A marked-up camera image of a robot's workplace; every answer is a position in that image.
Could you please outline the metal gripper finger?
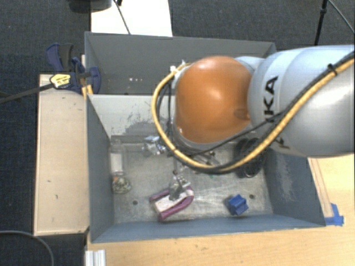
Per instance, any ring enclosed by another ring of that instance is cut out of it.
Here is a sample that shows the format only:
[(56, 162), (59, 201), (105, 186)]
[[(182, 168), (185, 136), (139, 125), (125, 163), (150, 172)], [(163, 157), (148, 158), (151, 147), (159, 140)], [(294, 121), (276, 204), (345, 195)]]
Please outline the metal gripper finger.
[(188, 181), (184, 177), (179, 177), (179, 191), (180, 191), (180, 193), (185, 192), (190, 185), (191, 185), (190, 181)]
[(168, 191), (169, 200), (174, 201), (179, 198), (182, 192), (182, 185), (176, 176), (174, 176), (173, 179), (170, 181)]

